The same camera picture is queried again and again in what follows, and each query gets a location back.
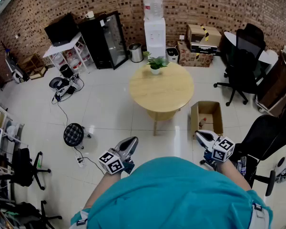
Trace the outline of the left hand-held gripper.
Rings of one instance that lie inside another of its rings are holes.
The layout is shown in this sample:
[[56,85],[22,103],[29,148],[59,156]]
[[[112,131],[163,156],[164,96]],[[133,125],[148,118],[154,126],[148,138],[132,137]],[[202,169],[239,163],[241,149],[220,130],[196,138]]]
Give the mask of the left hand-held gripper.
[[105,151],[99,158],[101,166],[111,175],[125,171],[130,174],[135,166],[131,159],[136,147],[138,137],[132,136],[120,141],[115,148]]

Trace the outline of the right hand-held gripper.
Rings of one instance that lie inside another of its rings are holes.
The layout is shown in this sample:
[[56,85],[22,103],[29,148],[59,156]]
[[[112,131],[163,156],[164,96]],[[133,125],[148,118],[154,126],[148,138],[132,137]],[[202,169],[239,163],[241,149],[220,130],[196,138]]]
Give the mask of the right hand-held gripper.
[[199,144],[206,149],[205,163],[212,167],[215,167],[215,161],[223,163],[234,152],[235,142],[228,137],[219,136],[210,130],[197,130],[195,136]]

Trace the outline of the person's left forearm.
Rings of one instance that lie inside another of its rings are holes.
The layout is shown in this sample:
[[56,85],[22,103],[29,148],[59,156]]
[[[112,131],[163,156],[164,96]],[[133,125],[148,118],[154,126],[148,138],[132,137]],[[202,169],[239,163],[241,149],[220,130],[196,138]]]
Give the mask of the person's left forearm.
[[107,191],[113,184],[118,182],[121,179],[121,173],[117,172],[113,175],[109,174],[108,172],[105,173],[103,178],[100,180],[97,187],[94,189],[90,197],[88,198],[87,202],[85,203],[84,209],[91,208],[95,201],[105,192]]

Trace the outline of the green potted plant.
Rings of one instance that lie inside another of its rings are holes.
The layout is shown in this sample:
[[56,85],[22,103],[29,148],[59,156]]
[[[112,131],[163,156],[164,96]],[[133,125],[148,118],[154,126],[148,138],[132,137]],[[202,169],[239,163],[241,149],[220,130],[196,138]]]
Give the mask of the green potted plant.
[[152,54],[148,51],[143,52],[143,56],[146,56],[148,58],[148,65],[151,68],[151,72],[154,75],[159,74],[160,68],[167,67],[169,62],[162,56],[159,57],[152,57]]

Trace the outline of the upright scooter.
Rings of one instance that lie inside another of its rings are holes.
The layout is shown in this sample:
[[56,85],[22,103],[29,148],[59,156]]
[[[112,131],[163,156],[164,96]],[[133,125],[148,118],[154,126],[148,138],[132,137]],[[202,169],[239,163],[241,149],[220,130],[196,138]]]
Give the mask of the upright scooter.
[[11,71],[11,75],[16,83],[22,83],[29,80],[28,75],[19,67],[17,60],[14,55],[10,52],[3,41],[0,41],[5,50],[5,61],[8,68]]

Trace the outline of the white water dispenser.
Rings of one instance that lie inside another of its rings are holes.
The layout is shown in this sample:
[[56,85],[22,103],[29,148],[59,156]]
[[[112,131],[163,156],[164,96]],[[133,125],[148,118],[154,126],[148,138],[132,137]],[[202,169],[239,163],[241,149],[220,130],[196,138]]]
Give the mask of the white water dispenser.
[[151,57],[165,59],[166,31],[164,18],[154,21],[146,20],[144,30],[147,51],[151,54]]

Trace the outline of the white bin with black lid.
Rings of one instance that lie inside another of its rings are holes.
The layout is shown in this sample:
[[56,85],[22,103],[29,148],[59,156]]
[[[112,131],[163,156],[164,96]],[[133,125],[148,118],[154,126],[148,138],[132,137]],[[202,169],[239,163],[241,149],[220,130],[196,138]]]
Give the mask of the white bin with black lid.
[[179,52],[175,47],[166,48],[166,59],[169,62],[178,63]]

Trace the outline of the steel trash can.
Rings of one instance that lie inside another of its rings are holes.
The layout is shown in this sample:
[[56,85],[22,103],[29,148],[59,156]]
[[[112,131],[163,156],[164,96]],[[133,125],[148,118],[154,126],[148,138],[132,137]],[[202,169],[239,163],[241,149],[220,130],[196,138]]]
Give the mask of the steel trash can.
[[143,60],[142,45],[140,43],[133,43],[129,46],[131,54],[131,61],[134,63],[141,62]]

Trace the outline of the person in teal shirt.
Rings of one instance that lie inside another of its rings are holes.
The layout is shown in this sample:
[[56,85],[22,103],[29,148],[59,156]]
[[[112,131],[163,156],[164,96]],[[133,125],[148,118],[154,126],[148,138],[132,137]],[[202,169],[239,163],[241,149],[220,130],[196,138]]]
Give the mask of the person in teal shirt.
[[136,168],[71,219],[70,229],[271,229],[254,190],[179,157]]

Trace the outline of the brown wooden cabinet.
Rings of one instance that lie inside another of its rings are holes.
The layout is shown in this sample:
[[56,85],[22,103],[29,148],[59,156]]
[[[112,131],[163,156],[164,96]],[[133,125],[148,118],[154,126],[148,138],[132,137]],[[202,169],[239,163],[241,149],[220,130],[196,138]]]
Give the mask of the brown wooden cabinet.
[[278,117],[286,105],[286,50],[257,87],[255,103],[260,112]]

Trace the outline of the white power strip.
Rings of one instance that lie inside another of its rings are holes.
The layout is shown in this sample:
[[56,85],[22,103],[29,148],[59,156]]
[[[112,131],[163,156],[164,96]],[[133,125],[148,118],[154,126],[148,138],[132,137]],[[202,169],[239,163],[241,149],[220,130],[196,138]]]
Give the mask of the white power strip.
[[75,155],[75,160],[80,168],[84,168],[86,166],[85,159],[81,154]]

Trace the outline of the black glass-door fridge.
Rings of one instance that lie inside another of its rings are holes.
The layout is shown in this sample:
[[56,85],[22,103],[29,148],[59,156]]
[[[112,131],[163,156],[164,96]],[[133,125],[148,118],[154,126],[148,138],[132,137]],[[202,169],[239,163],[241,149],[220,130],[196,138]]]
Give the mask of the black glass-door fridge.
[[117,69],[128,60],[118,11],[98,13],[79,24],[79,30],[97,69]]

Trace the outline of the white shelf cart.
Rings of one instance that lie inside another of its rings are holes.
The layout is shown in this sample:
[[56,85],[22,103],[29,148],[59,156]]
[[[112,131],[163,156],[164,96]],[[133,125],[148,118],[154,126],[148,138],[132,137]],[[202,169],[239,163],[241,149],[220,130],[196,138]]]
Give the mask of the white shelf cart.
[[[81,62],[80,67],[74,69],[74,65],[67,60],[67,51],[75,51],[76,59]],[[67,63],[70,68],[76,73],[90,73],[92,70],[93,60],[91,54],[89,53],[87,46],[84,42],[82,34],[79,32],[74,36],[71,42],[61,45],[61,46],[50,46],[49,49],[43,55],[43,59],[48,58],[50,62],[59,70],[60,66],[54,61],[54,57],[59,55],[65,63]]]

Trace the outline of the red patterned cardboard box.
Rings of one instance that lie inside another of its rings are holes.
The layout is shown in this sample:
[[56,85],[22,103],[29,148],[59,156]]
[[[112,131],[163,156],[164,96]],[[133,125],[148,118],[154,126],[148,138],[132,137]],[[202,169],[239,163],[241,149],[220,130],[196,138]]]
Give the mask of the red patterned cardboard box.
[[210,54],[190,52],[185,42],[177,42],[179,64],[184,67],[209,67],[214,56]]

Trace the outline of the brown cardboard box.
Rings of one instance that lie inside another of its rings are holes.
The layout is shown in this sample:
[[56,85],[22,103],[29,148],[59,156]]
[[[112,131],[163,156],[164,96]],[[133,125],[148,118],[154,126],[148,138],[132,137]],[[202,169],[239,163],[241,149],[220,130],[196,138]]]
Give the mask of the brown cardboard box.
[[196,139],[195,132],[199,129],[199,122],[206,118],[206,124],[202,130],[210,130],[222,136],[224,134],[221,106],[219,102],[198,101],[191,107],[190,123],[193,139]]

